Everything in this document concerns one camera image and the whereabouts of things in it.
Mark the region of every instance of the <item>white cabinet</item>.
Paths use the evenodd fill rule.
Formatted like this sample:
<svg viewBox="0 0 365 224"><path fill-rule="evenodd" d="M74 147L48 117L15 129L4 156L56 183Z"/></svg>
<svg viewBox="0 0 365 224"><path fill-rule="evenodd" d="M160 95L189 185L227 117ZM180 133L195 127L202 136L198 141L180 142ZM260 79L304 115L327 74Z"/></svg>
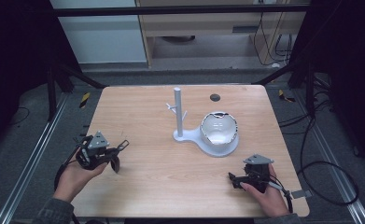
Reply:
<svg viewBox="0 0 365 224"><path fill-rule="evenodd" d="M135 7L134 0L50 0L54 8ZM60 17L81 65L147 63L138 17Z"/></svg>

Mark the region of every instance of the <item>person's right hand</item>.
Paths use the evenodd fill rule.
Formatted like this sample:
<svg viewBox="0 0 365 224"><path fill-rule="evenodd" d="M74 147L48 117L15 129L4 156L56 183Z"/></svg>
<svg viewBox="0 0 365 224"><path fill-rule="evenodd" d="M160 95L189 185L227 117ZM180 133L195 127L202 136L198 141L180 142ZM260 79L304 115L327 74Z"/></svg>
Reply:
<svg viewBox="0 0 365 224"><path fill-rule="evenodd" d="M270 175L276 177L274 168L271 164L269 164L269 172ZM240 185L245 191L249 192L258 201L266 216L281 217L290 214L280 190L268 185L266 191L261 193L252 185L247 183L241 182Z"/></svg>

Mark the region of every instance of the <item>person's left hand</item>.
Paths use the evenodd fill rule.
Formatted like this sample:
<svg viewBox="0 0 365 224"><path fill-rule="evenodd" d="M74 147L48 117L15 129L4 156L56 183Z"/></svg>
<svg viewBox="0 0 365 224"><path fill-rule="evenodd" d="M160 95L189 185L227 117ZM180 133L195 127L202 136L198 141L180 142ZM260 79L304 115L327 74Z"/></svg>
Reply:
<svg viewBox="0 0 365 224"><path fill-rule="evenodd" d="M53 198L71 203L86 184L94 177L100 175L106 166L107 163L105 162L94 170L85 170L77 161L70 162L60 176L60 181L53 194Z"/></svg>

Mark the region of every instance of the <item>sleeve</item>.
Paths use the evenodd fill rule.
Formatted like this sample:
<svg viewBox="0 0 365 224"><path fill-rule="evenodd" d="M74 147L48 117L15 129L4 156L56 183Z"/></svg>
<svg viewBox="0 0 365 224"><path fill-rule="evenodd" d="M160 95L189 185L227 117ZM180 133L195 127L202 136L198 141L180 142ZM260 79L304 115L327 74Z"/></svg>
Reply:
<svg viewBox="0 0 365 224"><path fill-rule="evenodd" d="M296 214L281 217L268 218L262 224L302 224L301 219Z"/></svg>
<svg viewBox="0 0 365 224"><path fill-rule="evenodd" d="M65 223L69 224L74 212L74 206L71 203L62 200L51 198L43 208L39 211L32 223L34 224L55 224Z"/></svg>

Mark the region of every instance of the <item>white bowl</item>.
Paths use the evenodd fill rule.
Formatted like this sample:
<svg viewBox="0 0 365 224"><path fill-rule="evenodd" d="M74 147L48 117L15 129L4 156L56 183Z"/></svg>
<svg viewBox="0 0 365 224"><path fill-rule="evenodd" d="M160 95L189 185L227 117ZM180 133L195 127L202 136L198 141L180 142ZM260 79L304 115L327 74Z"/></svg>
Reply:
<svg viewBox="0 0 365 224"><path fill-rule="evenodd" d="M205 116L200 130L207 145L226 147L237 136L237 122L228 113L212 112Z"/></svg>

